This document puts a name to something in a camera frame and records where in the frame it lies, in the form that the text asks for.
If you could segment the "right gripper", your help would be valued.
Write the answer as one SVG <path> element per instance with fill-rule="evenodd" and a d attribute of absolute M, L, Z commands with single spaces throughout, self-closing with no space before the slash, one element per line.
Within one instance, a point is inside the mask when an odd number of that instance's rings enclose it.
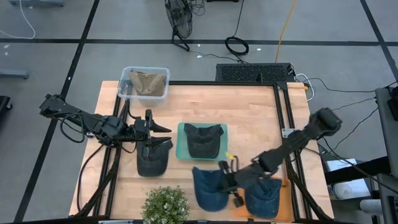
<path fill-rule="evenodd" d="M 222 192 L 230 193 L 237 188 L 246 189 L 257 182 L 260 177 L 265 176 L 260 166 L 246 166 L 243 169 L 233 172 L 227 161 L 219 161 L 222 173 Z M 236 208 L 244 205 L 244 199 L 240 194 L 234 193 L 234 205 Z"/>

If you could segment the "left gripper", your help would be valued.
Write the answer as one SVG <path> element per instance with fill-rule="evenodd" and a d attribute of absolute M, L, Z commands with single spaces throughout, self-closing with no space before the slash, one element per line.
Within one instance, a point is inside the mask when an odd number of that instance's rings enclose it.
<path fill-rule="evenodd" d="M 135 142 L 144 142 L 151 147 L 158 146 L 159 144 L 166 144 L 172 147 L 171 137 L 151 137 L 150 131 L 155 133 L 171 133 L 172 130 L 156 124 L 152 118 L 142 119 L 136 118 L 134 121 L 134 138 Z"/>

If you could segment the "dark gray baseball cap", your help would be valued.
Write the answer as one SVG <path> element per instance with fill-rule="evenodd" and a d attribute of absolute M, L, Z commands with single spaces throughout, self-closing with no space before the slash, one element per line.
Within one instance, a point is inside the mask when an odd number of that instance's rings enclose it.
<path fill-rule="evenodd" d="M 168 165 L 169 151 L 173 147 L 171 140 L 153 147 L 147 147 L 143 142 L 137 143 L 137 171 L 143 177 L 158 177 Z"/>
<path fill-rule="evenodd" d="M 198 128 L 190 123 L 184 124 L 188 151 L 191 157 L 214 159 L 220 151 L 220 138 L 224 134 L 220 124 Z"/>

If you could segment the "blue denim baseball cap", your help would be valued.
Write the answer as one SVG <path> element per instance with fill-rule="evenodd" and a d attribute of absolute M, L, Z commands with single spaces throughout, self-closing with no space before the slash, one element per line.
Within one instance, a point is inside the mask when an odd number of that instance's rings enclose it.
<path fill-rule="evenodd" d="M 201 170 L 193 167 L 193 184 L 197 203 L 206 212 L 219 212 L 229 201 L 229 195 L 220 192 L 221 170 Z"/>
<path fill-rule="evenodd" d="M 246 208 L 251 215 L 273 219 L 279 212 L 280 179 L 259 179 L 245 190 Z"/>

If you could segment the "teal plastic bin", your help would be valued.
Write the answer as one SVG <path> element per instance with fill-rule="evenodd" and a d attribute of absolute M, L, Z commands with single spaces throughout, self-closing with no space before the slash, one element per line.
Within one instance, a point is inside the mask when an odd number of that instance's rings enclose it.
<path fill-rule="evenodd" d="M 220 151 L 216 158 L 214 159 L 199 159 L 190 156 L 187 145 L 187 135 L 184 131 L 184 122 L 178 124 L 177 130 L 177 145 L 175 147 L 175 154 L 178 159 L 182 160 L 204 160 L 204 161 L 222 161 L 226 159 L 226 154 L 228 152 L 228 125 L 224 123 L 190 123 L 198 128 L 206 128 L 216 124 L 220 124 L 223 128 L 224 134 L 221 136 L 220 140 Z"/>

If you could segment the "beige baseball cap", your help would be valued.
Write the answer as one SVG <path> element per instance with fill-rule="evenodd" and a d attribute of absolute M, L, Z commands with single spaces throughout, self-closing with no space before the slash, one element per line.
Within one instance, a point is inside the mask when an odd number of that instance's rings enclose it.
<path fill-rule="evenodd" d="M 167 77 L 161 73 L 129 72 L 129 78 L 139 96 L 163 96 Z"/>

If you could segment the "clear plastic bin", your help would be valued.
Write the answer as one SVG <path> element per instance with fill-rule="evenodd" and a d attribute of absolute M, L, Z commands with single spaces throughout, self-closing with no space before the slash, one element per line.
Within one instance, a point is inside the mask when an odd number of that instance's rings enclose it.
<path fill-rule="evenodd" d="M 165 92 L 163 96 L 139 96 L 137 95 L 133 84 L 129 78 L 129 72 L 144 72 L 144 73 L 161 73 L 167 77 L 165 84 Z M 124 99 L 142 99 L 142 100 L 163 100 L 169 90 L 170 71 L 168 68 L 159 67 L 125 67 L 122 71 L 121 78 L 118 85 L 118 96 Z"/>

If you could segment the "orange plastic tray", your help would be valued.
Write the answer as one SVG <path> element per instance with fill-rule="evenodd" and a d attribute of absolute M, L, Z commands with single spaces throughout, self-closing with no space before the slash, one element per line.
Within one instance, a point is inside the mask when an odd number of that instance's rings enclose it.
<path fill-rule="evenodd" d="M 294 220 L 294 215 L 293 215 L 293 208 L 292 208 L 292 196 L 291 196 L 291 183 L 288 179 L 280 179 L 282 181 L 282 187 L 280 190 L 280 201 L 279 201 L 279 212 L 277 216 L 273 219 L 264 219 L 264 218 L 259 218 L 255 217 L 254 215 L 251 215 L 247 208 L 246 208 L 246 202 L 245 202 L 245 190 L 244 189 L 239 189 L 238 193 L 243 197 L 244 199 L 244 205 L 239 208 L 235 208 L 233 210 L 233 214 L 236 217 L 239 218 L 253 218 L 253 219 L 263 219 L 263 220 L 270 220 L 273 222 L 286 222 L 290 223 L 293 222 Z"/>

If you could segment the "potted plant with white flowers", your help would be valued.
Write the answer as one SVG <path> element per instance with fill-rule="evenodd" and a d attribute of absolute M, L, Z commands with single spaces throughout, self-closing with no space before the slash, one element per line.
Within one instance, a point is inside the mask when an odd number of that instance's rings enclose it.
<path fill-rule="evenodd" d="M 189 201 L 179 186 L 148 191 L 141 209 L 145 224 L 183 224 L 190 214 Z"/>

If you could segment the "white box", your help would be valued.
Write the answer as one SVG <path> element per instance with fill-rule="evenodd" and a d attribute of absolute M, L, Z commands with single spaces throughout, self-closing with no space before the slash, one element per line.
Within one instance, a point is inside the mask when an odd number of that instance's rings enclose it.
<path fill-rule="evenodd" d="M 326 168 L 328 172 L 343 169 L 346 167 L 351 167 L 353 164 L 356 165 L 356 159 L 348 159 L 347 161 L 345 160 L 330 160 L 326 161 Z"/>

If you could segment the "computer tower case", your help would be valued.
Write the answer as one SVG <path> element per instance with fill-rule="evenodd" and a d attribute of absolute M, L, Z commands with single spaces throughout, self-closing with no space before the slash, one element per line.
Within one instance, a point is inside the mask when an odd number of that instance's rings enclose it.
<path fill-rule="evenodd" d="M 295 71 L 290 63 L 218 63 L 218 82 L 294 82 Z"/>

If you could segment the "white paper roll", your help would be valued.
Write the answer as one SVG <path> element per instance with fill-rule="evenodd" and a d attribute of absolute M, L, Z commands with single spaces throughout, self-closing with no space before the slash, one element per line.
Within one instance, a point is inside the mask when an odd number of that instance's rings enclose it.
<path fill-rule="evenodd" d="M 328 191 L 332 200 L 348 200 L 371 196 L 364 179 L 331 184 L 328 186 Z"/>

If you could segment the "black floor fan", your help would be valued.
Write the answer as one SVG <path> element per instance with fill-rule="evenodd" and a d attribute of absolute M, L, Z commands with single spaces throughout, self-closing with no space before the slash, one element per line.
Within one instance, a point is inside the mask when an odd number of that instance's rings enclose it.
<path fill-rule="evenodd" d="M 186 44 L 192 34 L 192 12 L 187 0 L 165 0 L 165 9 L 172 27 L 171 43 L 181 49 L 190 51 Z"/>

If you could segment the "gray furniture foot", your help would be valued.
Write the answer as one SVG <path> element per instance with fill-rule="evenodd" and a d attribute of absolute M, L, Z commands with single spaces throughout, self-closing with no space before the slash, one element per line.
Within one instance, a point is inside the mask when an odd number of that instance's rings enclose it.
<path fill-rule="evenodd" d="M 25 70 L 7 70 L 7 69 L 0 69 L 0 78 L 23 78 L 28 79 L 29 73 Z"/>
<path fill-rule="evenodd" d="M 65 5 L 64 0 L 7 0 L 13 6 L 20 4 L 21 6 L 60 6 Z"/>

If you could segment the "black aluminium table frame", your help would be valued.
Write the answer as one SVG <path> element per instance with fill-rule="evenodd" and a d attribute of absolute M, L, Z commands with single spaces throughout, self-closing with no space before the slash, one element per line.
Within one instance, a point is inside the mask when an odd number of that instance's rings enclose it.
<path fill-rule="evenodd" d="M 250 164 L 250 160 L 262 151 L 281 144 L 280 121 L 273 86 L 229 85 L 221 82 L 170 82 L 169 92 L 159 107 L 152 108 L 154 120 L 172 133 L 156 133 L 154 136 L 171 136 L 174 146 L 177 142 L 178 123 L 225 123 L 228 125 L 228 152 L 237 155 L 240 167 Z M 279 91 L 284 118 L 282 125 L 302 129 L 308 123 L 309 109 L 301 83 L 288 83 L 291 114 L 287 115 L 284 91 Z M 112 114 L 116 103 L 118 81 L 103 81 L 99 91 L 95 113 Z M 111 167 L 115 149 L 102 148 L 85 167 L 81 180 L 80 206 L 89 201 L 100 181 L 102 168 Z M 226 209 L 220 212 L 206 212 L 196 201 L 193 190 L 192 167 L 217 169 L 216 162 L 180 160 L 175 155 L 175 147 L 169 155 L 169 164 L 164 175 L 156 178 L 140 177 L 136 169 L 136 152 L 121 150 L 118 177 L 113 198 L 106 188 L 99 201 L 98 213 L 105 212 L 114 219 L 140 220 L 141 206 L 146 192 L 159 186 L 180 186 L 186 191 L 190 201 L 189 220 L 207 221 L 246 221 L 236 216 L 233 197 Z M 302 170 L 308 191 L 317 204 L 331 218 L 334 218 L 328 189 L 323 174 L 320 156 L 304 150 L 301 153 Z"/>

